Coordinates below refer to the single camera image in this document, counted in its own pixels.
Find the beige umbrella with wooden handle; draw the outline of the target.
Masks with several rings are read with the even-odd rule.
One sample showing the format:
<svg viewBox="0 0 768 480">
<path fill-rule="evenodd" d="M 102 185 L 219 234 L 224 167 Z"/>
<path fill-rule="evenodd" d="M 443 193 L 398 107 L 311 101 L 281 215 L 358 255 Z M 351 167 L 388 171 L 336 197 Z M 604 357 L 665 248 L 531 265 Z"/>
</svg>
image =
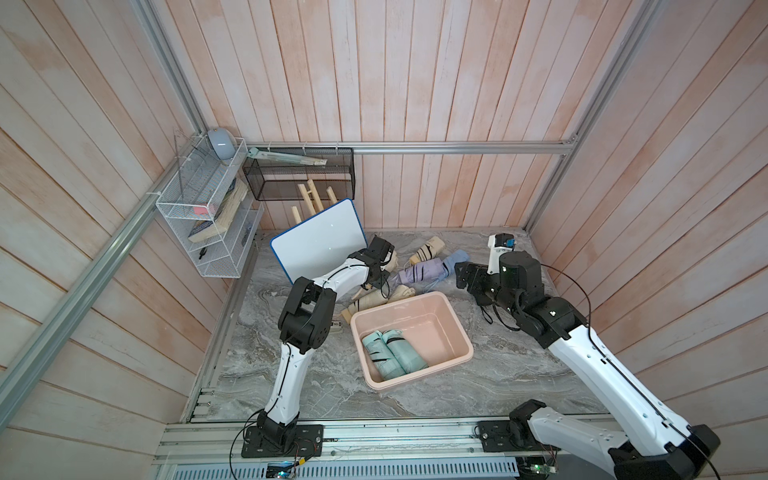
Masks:
<svg viewBox="0 0 768 480">
<path fill-rule="evenodd" d="M 397 251 L 394 250 L 390 254 L 388 258 L 388 262 L 384 266 L 384 270 L 389 273 L 392 273 L 393 270 L 397 267 L 397 264 L 398 264 L 398 254 L 397 254 Z M 360 297 L 370 293 L 373 290 L 375 290 L 375 287 L 373 287 L 371 284 L 365 284 L 352 296 L 352 300 L 355 301 Z"/>
</svg>

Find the pink plastic storage box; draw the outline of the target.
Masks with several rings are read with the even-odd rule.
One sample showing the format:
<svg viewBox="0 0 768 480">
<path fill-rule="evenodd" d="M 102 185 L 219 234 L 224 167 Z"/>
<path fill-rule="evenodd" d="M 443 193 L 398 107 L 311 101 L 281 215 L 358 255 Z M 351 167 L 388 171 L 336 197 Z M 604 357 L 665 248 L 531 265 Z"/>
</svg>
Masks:
<svg viewBox="0 0 768 480">
<path fill-rule="evenodd" d="M 425 369 L 385 380 L 363 346 L 365 336 L 400 330 L 403 338 L 427 363 Z M 351 317 L 351 331 L 366 384 L 382 392 L 434 376 L 470 361 L 474 347 L 448 298 L 431 292 L 358 312 Z"/>
</svg>

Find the mint green umbrella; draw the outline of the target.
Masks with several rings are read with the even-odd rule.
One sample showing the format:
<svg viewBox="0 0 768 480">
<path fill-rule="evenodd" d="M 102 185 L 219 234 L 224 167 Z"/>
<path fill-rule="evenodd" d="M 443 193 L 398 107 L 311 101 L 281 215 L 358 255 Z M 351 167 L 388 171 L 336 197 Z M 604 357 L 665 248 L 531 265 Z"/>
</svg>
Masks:
<svg viewBox="0 0 768 480">
<path fill-rule="evenodd" d="M 428 363 L 405 338 L 401 330 L 388 330 L 384 332 L 382 340 L 406 374 L 428 367 Z"/>
<path fill-rule="evenodd" d="M 380 331 L 374 331 L 362 338 L 362 345 L 382 380 L 392 380 L 406 374 Z"/>
</svg>

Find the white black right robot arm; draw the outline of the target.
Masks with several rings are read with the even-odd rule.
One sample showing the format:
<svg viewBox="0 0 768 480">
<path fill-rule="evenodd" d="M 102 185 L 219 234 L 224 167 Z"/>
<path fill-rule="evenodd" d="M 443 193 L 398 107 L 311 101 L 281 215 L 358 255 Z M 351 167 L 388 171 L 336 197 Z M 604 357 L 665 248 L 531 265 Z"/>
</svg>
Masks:
<svg viewBox="0 0 768 480">
<path fill-rule="evenodd" d="M 575 455 L 616 479 L 694 479 L 720 446 L 714 431 L 692 425 L 652 394 L 604 345 L 588 317 L 568 300 L 546 294 L 542 265 L 506 251 L 494 266 L 460 262 L 456 285 L 481 307 L 503 309 L 574 372 L 619 425 L 611 431 L 563 415 L 539 400 L 515 408 L 506 422 L 481 421 L 486 452 L 551 447 Z"/>
</svg>

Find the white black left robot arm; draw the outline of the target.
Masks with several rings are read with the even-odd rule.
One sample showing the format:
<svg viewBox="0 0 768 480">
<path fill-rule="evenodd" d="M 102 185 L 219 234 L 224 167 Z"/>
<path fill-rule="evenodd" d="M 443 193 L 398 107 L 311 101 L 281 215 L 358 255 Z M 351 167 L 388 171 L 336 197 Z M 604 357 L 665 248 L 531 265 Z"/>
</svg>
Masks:
<svg viewBox="0 0 768 480">
<path fill-rule="evenodd" d="M 383 286 L 394 257 L 395 247 L 375 236 L 324 275 L 294 281 L 278 318 L 281 357 L 275 384 L 255 423 L 244 431 L 250 443 L 259 440 L 263 448 L 280 453 L 294 444 L 304 380 L 313 354 L 330 333 L 337 298 L 356 287 Z"/>
</svg>

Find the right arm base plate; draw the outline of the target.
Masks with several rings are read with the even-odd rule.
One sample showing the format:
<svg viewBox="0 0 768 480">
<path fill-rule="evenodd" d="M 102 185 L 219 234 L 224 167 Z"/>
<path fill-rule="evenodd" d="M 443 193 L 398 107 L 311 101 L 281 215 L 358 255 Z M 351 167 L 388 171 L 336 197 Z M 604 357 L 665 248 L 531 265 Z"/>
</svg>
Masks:
<svg viewBox="0 0 768 480">
<path fill-rule="evenodd" d="M 557 447 L 538 441 L 528 425 L 532 415 L 545 407 L 542 401 L 528 400 L 512 410 L 507 420 L 479 421 L 474 427 L 474 436 L 481 441 L 485 453 L 549 451 L 551 448 L 557 452 Z"/>
</svg>

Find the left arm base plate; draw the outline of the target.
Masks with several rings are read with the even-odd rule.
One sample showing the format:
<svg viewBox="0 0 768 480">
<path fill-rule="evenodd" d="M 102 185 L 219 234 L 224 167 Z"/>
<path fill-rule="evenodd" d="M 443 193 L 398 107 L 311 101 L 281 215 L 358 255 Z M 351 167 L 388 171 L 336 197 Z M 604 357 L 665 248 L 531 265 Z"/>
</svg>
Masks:
<svg viewBox="0 0 768 480">
<path fill-rule="evenodd" d="M 243 458 L 300 457 L 322 454 L 324 426 L 321 424 L 247 427 L 241 449 Z"/>
</svg>

